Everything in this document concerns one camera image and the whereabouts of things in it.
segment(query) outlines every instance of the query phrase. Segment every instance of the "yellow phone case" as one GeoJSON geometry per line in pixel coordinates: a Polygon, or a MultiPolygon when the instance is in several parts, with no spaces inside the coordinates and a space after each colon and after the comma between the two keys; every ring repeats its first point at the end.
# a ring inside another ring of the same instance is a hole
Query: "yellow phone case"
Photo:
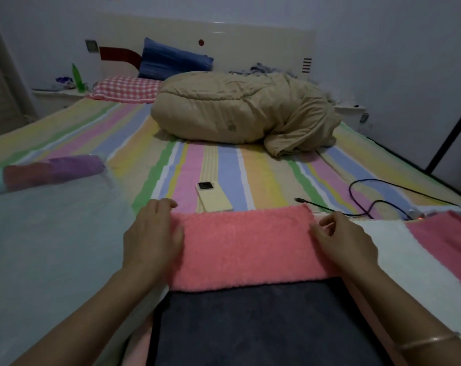
{"type": "Polygon", "coordinates": [[[212,184],[213,189],[201,190],[196,184],[198,197],[206,212],[232,212],[234,208],[230,204],[227,196],[216,181],[205,181],[212,184]]]}

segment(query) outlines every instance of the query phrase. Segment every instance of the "red checkered pillow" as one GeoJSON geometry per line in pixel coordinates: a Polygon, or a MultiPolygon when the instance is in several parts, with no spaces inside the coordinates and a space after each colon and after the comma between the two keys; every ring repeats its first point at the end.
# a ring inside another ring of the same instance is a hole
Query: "red checkered pillow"
{"type": "Polygon", "coordinates": [[[112,77],[100,82],[93,93],[86,97],[130,104],[152,103],[156,99],[161,82],[137,77],[112,77]]]}

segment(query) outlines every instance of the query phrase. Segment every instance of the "hand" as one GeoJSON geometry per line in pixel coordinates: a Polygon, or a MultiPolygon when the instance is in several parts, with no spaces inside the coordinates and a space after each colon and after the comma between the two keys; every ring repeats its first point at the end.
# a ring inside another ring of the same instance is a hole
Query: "hand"
{"type": "Polygon", "coordinates": [[[150,200],[124,234],[122,271],[145,280],[150,287],[168,270],[183,246],[181,226],[171,232],[171,199],[150,200]]]}
{"type": "Polygon", "coordinates": [[[371,236],[341,212],[310,225],[310,232],[324,253],[352,278],[370,269],[379,269],[378,248],[371,236]]]}

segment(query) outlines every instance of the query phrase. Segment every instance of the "striped bedsheet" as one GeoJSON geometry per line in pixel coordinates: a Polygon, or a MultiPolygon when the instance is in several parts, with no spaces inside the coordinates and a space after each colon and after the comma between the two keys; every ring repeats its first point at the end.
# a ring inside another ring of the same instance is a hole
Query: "striped bedsheet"
{"type": "MultiPolygon", "coordinates": [[[[180,212],[202,212],[195,185],[208,180],[219,182],[236,211],[294,205],[294,198],[302,197],[360,213],[348,192],[360,178],[381,178],[461,205],[460,196],[345,125],[336,129],[332,148],[274,159],[260,144],[181,141],[158,127],[150,117],[151,105],[83,99],[0,136],[0,167],[78,154],[103,156],[134,212],[161,197],[175,199],[180,212]]],[[[357,185],[354,195],[364,207],[376,199],[402,209],[439,204],[377,182],[357,185]]],[[[371,214],[398,218],[384,204],[371,214]]]]}

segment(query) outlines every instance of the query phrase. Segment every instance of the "person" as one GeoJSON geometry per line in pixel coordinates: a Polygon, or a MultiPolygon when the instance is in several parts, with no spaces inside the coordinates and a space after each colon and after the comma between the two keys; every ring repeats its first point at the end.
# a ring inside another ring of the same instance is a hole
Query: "person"
{"type": "MultiPolygon", "coordinates": [[[[183,246],[171,232],[170,199],[150,200],[124,234],[124,261],[91,299],[20,356],[13,366],[92,365],[118,327],[167,272],[183,246]]],[[[461,339],[396,284],[378,265],[378,249],[340,212],[310,226],[325,254],[362,292],[412,366],[461,366],[461,339]]]]}

